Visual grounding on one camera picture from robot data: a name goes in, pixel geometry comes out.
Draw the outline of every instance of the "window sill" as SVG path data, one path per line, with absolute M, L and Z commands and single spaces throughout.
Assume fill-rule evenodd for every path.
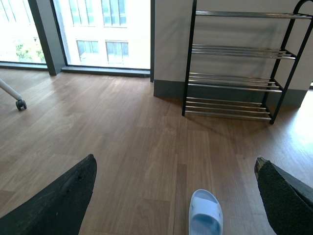
M 72 24 L 73 27 L 97 27 L 95 24 Z
M 143 77 L 143 78 L 150 77 L 150 70 L 144 69 L 66 66 L 62 68 L 62 72 L 123 76 L 123 77 Z
M 32 63 L 18 63 L 18 62 L 4 62 L 4 61 L 0 61 L 0 68 L 48 71 L 48 67 L 46 64 L 32 64 Z
M 103 26 L 104 28 L 127 28 L 127 26 Z

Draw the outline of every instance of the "baseboard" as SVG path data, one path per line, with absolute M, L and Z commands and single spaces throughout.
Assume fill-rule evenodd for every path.
M 18 63 L 18 62 L 0 61 L 0 68 L 12 69 L 12 70 L 48 71 L 48 67 L 46 64 L 35 64 L 35 63 Z
M 154 80 L 154 96 L 183 98 L 184 82 Z M 283 106 L 300 107 L 307 91 L 289 89 L 283 101 Z M 226 90 L 219 88 L 190 87 L 188 96 L 219 100 L 246 102 L 261 102 L 263 92 Z M 276 105 L 280 94 L 270 93 L 268 105 Z
M 95 75 L 123 76 L 123 77 L 150 77 L 150 70 L 145 69 L 125 69 L 125 68 L 105 68 L 92 66 L 66 66 L 62 72 L 85 73 Z

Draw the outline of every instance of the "window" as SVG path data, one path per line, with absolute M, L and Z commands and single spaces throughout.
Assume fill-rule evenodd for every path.
M 104 26 L 125 26 L 125 0 L 101 0 Z
M 93 25 L 94 13 L 92 0 L 69 0 L 73 24 Z
M 45 63 L 27 0 L 0 0 L 0 61 Z
M 77 41 L 78 54 L 81 62 L 92 63 L 99 60 L 98 42 Z
M 3 22 L 34 23 L 27 0 L 1 0 L 0 15 Z
M 106 42 L 108 62 L 110 64 L 125 64 L 128 60 L 128 43 Z
M 68 65 L 150 68 L 149 1 L 137 0 L 127 6 L 125 0 L 53 0 L 53 3 Z M 90 12 L 94 21 L 89 26 Z

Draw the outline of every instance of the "white slide sandal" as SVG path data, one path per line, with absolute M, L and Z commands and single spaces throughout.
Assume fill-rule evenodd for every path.
M 204 189 L 194 192 L 189 208 L 189 235 L 222 235 L 223 213 L 218 200 Z

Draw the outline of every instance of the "black metal frame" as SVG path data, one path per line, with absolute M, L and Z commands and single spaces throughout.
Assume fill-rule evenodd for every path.
M 151 0 L 150 9 L 150 82 L 155 80 L 155 38 L 156 38 L 156 0 Z
M 293 11 L 293 14 L 298 14 L 301 6 L 304 3 L 308 2 L 308 1 L 311 1 L 313 3 L 313 0 L 300 0 L 298 2 L 298 4 L 296 5 L 294 11 Z M 197 0 L 193 0 L 191 27 L 190 27 L 190 36 L 189 36 L 188 58 L 187 58 L 187 67 L 186 67 L 186 78 L 185 78 L 184 97 L 183 97 L 183 106 L 182 106 L 182 115 L 183 116 L 185 115 L 185 111 L 186 111 L 188 83 L 189 83 L 189 75 L 190 75 L 189 73 L 190 73 L 190 64 L 191 64 L 191 54 L 192 54 L 192 47 L 193 47 L 193 35 L 194 35 L 194 27 L 195 27 L 195 19 L 196 19 L 196 8 L 197 8 Z M 266 112 L 269 113 L 268 115 L 270 117 L 270 121 L 269 121 L 270 124 L 274 124 L 274 122 L 275 122 L 277 114 L 278 114 L 278 112 L 280 110 L 280 107 L 281 107 L 281 105 L 283 103 L 283 100 L 284 100 L 284 97 L 286 95 L 286 92 L 287 92 L 288 87 L 290 85 L 291 79 L 292 79 L 292 77 L 294 75 L 294 72 L 296 70 L 296 67 L 297 67 L 297 65 L 299 63 L 299 60 L 301 58 L 301 55 L 302 55 L 303 50 L 305 48 L 305 45 L 306 45 L 306 43 L 307 43 L 307 41 L 309 39 L 310 33 L 311 33 L 312 29 L 313 29 L 313 17 L 311 17 L 310 20 L 311 20 L 311 22 L 310 22 L 310 24 L 308 26 L 307 32 L 305 34 L 305 37 L 304 37 L 304 39 L 303 39 L 303 41 L 301 43 L 300 49 L 298 51 L 298 54 L 295 56 L 295 60 L 294 60 L 292 69 L 290 71 L 290 74 L 288 76 L 288 79 L 287 79 L 284 87 L 280 86 L 279 83 L 275 80 L 275 76 L 276 76 L 276 73 L 277 73 L 277 70 L 278 70 L 281 58 L 277 58 L 276 61 L 275 61 L 275 65 L 273 67 L 273 70 L 272 70 L 272 73 L 271 73 L 269 81 L 270 82 L 274 82 L 280 88 L 282 88 L 282 93 L 281 93 L 281 96 L 280 96 L 279 101 L 277 103 L 277 106 L 276 106 L 276 109 L 274 111 L 274 114 L 272 114 L 270 112 L 269 108 L 266 105 L 266 101 L 268 99 L 268 94 L 269 94 L 269 92 L 266 92 L 266 90 L 270 90 L 271 86 L 272 86 L 272 83 L 268 83 L 268 88 L 265 90 L 265 94 L 263 96 L 262 105 L 261 105 L 261 107 L 266 108 Z M 283 42 L 282 42 L 282 45 L 281 45 L 281 48 L 280 48 L 281 50 L 286 50 L 285 47 L 287 45 L 289 36 L 291 34 L 294 22 L 295 22 L 295 19 L 290 19 L 290 22 L 289 22 L 286 34 L 284 36 L 284 39 L 283 39 Z

